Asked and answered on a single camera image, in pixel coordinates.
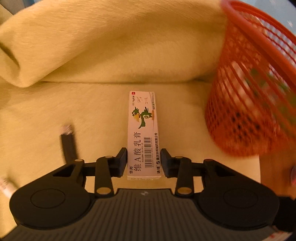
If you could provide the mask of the long white ointment box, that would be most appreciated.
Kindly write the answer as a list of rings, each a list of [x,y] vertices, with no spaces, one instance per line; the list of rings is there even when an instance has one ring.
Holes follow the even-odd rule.
[[[155,180],[161,176],[155,94],[131,91],[128,104],[127,178]]]

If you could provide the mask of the orange mesh plastic basket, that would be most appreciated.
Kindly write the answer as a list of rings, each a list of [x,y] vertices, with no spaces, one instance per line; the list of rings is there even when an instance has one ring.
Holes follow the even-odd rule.
[[[295,35],[267,13],[222,1],[226,33],[205,110],[224,152],[253,156],[295,143]]]

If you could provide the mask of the wooden bedside table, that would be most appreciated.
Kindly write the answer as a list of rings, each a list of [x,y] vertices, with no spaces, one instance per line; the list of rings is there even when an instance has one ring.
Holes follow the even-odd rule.
[[[262,155],[259,163],[261,183],[278,196],[295,199],[295,185],[290,182],[290,174],[295,166],[295,150]]]

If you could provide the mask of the small white pill bottle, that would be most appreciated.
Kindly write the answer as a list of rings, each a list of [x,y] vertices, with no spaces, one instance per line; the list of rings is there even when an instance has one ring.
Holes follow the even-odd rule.
[[[16,192],[16,185],[11,182],[8,178],[0,178],[0,190],[8,198],[11,198],[12,195]]]

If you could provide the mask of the yellow-green fleece blanket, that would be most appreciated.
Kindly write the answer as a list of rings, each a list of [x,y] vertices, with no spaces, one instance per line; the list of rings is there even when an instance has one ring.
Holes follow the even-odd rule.
[[[21,187],[63,165],[74,128],[87,162],[127,145],[132,90],[155,93],[159,145],[260,180],[259,158],[212,141],[204,109],[224,40],[218,1],[41,1],[1,10],[1,176]]]

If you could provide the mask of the blue star curtain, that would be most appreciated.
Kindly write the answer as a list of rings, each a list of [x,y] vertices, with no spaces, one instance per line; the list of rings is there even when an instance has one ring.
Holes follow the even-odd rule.
[[[242,0],[267,13],[295,35],[295,6],[287,0]]]

